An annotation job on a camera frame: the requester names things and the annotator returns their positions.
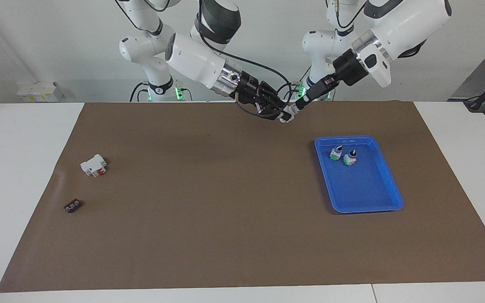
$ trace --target white bottle with green base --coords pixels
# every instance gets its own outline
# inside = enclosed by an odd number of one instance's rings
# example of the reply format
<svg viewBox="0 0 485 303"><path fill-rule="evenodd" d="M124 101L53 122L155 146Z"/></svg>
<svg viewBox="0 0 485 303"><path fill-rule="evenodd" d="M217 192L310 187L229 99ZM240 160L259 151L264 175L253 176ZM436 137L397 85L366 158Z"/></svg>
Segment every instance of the white bottle with green base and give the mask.
<svg viewBox="0 0 485 303"><path fill-rule="evenodd" d="M350 151L350 153L344 156L344 164L347 166L353 165L357 161L356 157L357 157L357 151L356 150Z"/></svg>
<svg viewBox="0 0 485 303"><path fill-rule="evenodd" d="M333 151L330 152L330 158L334 161L338 161L342 157L343 146L336 146Z"/></svg>

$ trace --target green light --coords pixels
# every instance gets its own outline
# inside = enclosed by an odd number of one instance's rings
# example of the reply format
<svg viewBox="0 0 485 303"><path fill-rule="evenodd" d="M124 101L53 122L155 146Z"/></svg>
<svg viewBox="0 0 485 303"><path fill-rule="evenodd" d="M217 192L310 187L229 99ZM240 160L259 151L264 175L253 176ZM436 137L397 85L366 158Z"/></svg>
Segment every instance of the green light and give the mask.
<svg viewBox="0 0 485 303"><path fill-rule="evenodd" d="M177 94L177 100L183 100L184 94L180 88L175 88L175 93Z"/></svg>

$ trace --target white table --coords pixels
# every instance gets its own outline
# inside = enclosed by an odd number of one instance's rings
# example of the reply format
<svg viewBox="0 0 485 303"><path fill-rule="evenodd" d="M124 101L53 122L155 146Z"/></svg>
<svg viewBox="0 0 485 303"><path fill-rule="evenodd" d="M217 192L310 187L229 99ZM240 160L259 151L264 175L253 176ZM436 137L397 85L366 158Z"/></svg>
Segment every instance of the white table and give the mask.
<svg viewBox="0 0 485 303"><path fill-rule="evenodd" d="M0 104L0 280L82 107ZM485 117L459 103L416 107L485 224ZM478 303L485 301L485 282L0 294L0 302L46 301Z"/></svg>

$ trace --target brown table surface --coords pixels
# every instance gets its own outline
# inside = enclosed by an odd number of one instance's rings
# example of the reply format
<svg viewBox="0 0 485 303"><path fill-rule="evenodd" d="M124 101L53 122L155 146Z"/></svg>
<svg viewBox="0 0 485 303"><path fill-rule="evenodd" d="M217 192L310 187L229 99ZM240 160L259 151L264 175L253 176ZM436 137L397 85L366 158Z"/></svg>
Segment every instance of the brown table surface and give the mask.
<svg viewBox="0 0 485 303"><path fill-rule="evenodd" d="M379 143L401 211L333 211L314 140L355 135ZM96 153L108 171L88 177ZM86 104L0 292L466 281L485 281L485 227L411 103L318 102L288 125Z"/></svg>

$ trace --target blue tray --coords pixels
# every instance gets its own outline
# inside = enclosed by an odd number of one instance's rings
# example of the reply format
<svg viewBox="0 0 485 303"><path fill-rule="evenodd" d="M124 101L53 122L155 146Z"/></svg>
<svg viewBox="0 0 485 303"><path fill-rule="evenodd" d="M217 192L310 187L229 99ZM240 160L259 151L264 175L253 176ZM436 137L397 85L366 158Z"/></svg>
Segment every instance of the blue tray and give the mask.
<svg viewBox="0 0 485 303"><path fill-rule="evenodd" d="M338 145L343 145L342 159L333 161L330 152ZM402 209L404 201L374 138L323 137L315 140L315 148L330 201L339 213ZM357 161L347 166L343 156L353 149L357 150Z"/></svg>

